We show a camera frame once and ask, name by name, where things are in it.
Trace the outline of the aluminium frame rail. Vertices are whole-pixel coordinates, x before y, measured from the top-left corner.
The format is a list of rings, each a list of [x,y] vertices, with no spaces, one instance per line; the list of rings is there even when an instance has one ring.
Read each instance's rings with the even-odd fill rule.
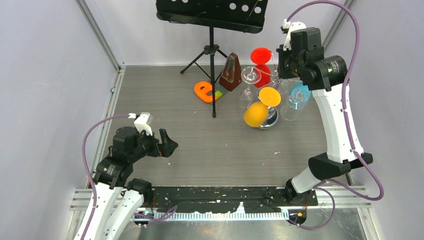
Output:
[[[164,197],[162,203],[157,203],[156,208],[140,207],[137,213],[146,214],[150,218],[159,219],[165,216],[166,221],[171,222],[205,222],[205,221],[265,221],[265,220],[294,220],[298,219],[298,213],[309,212],[311,210],[332,210],[332,209],[369,209],[371,203],[352,192],[336,186],[325,186],[317,190],[307,201],[307,205],[282,205],[277,203],[272,206],[272,201],[268,198],[264,203],[253,200],[248,201],[244,196],[243,200],[220,200],[220,202],[210,201],[206,203],[188,203],[184,207],[182,203],[177,203],[175,213],[167,213],[170,205],[170,197]]]

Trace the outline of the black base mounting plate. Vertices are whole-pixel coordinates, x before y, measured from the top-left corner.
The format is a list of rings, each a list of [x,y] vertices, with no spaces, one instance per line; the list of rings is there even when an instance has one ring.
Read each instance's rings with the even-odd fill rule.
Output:
[[[288,199],[277,186],[157,186],[148,192],[143,206],[161,213],[177,206],[177,213],[277,213],[283,207],[315,207],[316,193],[310,191]]]

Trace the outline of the red wine glass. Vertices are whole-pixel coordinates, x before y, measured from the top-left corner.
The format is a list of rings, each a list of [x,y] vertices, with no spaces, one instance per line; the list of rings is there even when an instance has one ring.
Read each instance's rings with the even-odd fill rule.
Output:
[[[271,70],[267,65],[271,58],[272,53],[266,47],[255,48],[250,54],[250,60],[259,69],[261,75],[259,82],[254,84],[258,89],[267,86],[271,82]]]

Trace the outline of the blue wine glass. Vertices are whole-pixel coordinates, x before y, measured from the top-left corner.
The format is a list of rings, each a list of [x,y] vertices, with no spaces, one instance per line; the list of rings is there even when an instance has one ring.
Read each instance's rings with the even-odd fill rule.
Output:
[[[302,110],[309,102],[311,91],[307,85],[298,82],[288,91],[288,106],[294,110]]]

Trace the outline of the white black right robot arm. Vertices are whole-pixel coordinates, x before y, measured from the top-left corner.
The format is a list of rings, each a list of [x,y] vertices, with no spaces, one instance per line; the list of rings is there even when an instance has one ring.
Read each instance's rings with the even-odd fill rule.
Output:
[[[308,160],[308,167],[289,179],[284,189],[287,203],[299,205],[312,188],[323,180],[363,167],[351,148],[342,101],[342,87],[348,72],[338,55],[325,57],[321,31],[295,22],[283,29],[286,40],[277,49],[278,74],[283,79],[299,78],[311,91],[320,111],[327,150]]]

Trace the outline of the yellow wine glass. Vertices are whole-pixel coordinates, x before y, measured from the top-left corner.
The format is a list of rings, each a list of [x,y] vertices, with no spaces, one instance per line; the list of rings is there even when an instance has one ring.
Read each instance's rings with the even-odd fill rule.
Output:
[[[252,128],[260,127],[268,117],[269,108],[277,107],[282,98],[275,88],[266,86],[259,90],[258,99],[243,114],[244,122]]]

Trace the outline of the chrome wine glass rack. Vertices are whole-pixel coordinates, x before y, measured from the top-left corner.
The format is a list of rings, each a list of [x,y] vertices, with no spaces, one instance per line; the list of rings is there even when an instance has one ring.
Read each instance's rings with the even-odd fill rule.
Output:
[[[279,77],[279,73],[278,73],[278,70],[277,70],[277,67],[276,66],[274,66],[274,70],[271,70],[270,69],[270,71],[271,71],[271,73],[270,73],[270,79],[271,79],[271,81],[270,81],[270,83],[268,85],[266,85],[264,87],[272,87],[273,80],[282,79],[282,78]],[[288,80],[291,80],[292,81],[291,86],[297,83],[297,80],[296,79],[288,79]],[[259,99],[259,90],[261,88],[257,88],[256,96],[257,96],[258,99]],[[268,130],[271,127],[273,127],[273,126],[276,125],[276,123],[279,120],[281,107],[282,107],[283,103],[286,101],[287,97],[288,96],[285,96],[285,95],[281,96],[281,102],[280,102],[280,104],[278,106],[276,106],[276,107],[272,107],[272,108],[269,108],[268,109],[267,119],[263,122],[263,124],[260,127],[258,127],[258,129]]]

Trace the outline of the brown metronome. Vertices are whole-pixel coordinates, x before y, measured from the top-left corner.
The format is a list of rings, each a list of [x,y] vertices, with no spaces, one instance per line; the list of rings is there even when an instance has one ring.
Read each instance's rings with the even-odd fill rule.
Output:
[[[239,57],[234,52],[226,58],[218,83],[227,91],[232,92],[242,82]]]

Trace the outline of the clear textured wine glass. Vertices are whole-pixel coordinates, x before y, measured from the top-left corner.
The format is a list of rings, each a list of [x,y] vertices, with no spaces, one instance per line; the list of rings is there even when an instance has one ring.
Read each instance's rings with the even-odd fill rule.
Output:
[[[303,96],[290,95],[281,107],[281,116],[287,121],[295,121],[299,118],[305,105],[306,99]]]

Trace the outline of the black music stand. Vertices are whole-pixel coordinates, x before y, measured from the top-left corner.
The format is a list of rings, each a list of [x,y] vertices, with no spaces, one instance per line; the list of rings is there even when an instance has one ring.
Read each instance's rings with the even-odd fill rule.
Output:
[[[208,27],[209,43],[203,51],[180,71],[184,74],[197,60],[209,55],[210,73],[205,73],[212,84],[212,96],[216,93],[215,53],[227,57],[215,44],[214,30],[223,29],[249,34],[263,30],[267,0],[157,0],[156,17],[172,24]]]

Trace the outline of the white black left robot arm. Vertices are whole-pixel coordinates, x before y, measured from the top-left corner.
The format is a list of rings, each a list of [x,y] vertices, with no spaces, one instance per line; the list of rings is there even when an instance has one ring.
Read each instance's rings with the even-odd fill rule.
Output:
[[[108,155],[99,162],[93,179],[89,206],[76,233],[76,240],[117,240],[139,207],[148,207],[154,199],[152,184],[134,178],[128,180],[133,165],[144,157],[170,157],[179,146],[163,128],[160,139],[145,129],[119,128]]]

